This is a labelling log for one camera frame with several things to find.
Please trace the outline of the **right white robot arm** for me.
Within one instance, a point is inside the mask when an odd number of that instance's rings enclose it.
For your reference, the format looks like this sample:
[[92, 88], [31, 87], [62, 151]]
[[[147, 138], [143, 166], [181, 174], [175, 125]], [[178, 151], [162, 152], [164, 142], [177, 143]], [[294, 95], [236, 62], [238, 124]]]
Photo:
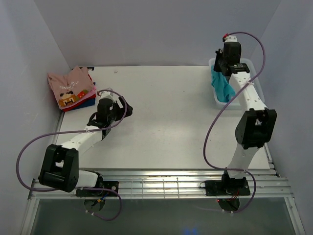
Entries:
[[268, 109], [255, 90], [247, 64], [240, 62], [241, 52], [239, 42], [226, 40], [216, 52], [214, 65], [214, 71], [221, 72], [237, 94], [243, 111], [235, 129], [234, 155], [217, 186], [226, 194], [246, 189], [246, 171], [256, 153], [270, 141], [277, 118], [277, 112]]

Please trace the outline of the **teal t-shirt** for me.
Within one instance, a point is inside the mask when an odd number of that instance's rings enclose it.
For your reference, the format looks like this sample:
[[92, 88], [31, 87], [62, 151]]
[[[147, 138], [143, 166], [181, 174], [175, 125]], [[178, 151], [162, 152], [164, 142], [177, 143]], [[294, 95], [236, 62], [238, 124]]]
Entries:
[[214, 71], [213, 65], [211, 66], [211, 76], [211, 85], [215, 90], [218, 101], [227, 103], [235, 95], [233, 88], [221, 72]]

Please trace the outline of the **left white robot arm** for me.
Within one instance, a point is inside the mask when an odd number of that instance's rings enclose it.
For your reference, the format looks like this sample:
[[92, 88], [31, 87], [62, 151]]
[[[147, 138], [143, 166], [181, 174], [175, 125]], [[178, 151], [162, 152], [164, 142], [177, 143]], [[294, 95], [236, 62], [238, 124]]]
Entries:
[[93, 113], [85, 131], [72, 139], [47, 147], [39, 182], [43, 186], [72, 192], [76, 188], [87, 188], [92, 195], [100, 195], [104, 184], [100, 174], [79, 169], [79, 158], [96, 143], [101, 142], [111, 131], [114, 123], [133, 114], [133, 107], [123, 97], [118, 98], [120, 107], [112, 96], [101, 98], [97, 111]]

